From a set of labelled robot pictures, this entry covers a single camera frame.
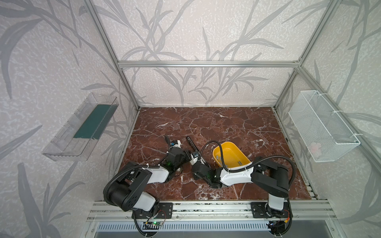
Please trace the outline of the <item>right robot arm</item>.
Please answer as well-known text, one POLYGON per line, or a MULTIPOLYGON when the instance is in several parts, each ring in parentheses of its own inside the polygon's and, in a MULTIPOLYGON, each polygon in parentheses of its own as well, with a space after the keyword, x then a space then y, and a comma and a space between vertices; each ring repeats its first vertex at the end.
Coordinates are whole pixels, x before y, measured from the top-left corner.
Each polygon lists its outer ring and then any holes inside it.
POLYGON ((295 163, 285 156, 259 157, 255 162, 233 169, 212 169, 199 152, 190 155, 195 180, 204 180, 211 188, 223 188, 239 183, 254 183, 268 193, 268 213, 282 211, 296 176, 295 163))

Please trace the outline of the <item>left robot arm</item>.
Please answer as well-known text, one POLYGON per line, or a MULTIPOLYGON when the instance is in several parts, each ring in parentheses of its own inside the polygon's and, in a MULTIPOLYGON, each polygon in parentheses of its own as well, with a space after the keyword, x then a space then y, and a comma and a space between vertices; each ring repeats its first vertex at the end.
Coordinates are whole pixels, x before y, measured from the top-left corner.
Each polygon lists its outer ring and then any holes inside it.
POLYGON ((169 182, 182 165, 191 161, 191 153, 181 148, 181 142, 171 141, 166 156, 158 165, 127 163, 103 189, 104 201, 123 211, 142 211, 147 216, 159 212, 159 199, 145 192, 147 185, 169 182))

